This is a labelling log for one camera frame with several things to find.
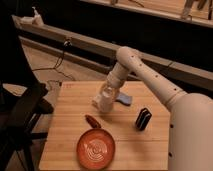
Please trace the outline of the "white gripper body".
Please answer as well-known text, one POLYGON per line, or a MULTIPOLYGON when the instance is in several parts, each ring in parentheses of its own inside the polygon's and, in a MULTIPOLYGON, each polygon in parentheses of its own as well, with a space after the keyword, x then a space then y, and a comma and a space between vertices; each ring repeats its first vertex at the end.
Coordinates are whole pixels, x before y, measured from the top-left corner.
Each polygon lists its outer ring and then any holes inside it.
POLYGON ((122 74, 116 74, 111 71, 107 76, 107 84, 112 87, 119 89, 121 88, 126 81, 126 77, 122 74))

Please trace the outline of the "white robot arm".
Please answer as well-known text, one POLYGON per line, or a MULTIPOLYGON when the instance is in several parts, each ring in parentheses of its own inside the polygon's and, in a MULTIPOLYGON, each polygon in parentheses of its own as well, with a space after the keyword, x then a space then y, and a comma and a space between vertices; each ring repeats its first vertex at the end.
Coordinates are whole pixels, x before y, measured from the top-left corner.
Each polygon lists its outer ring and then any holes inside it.
POLYGON ((134 72, 170 112, 168 171, 213 171, 213 100, 187 93, 144 64, 135 49, 120 47, 116 59, 107 76, 111 87, 122 87, 134 72))

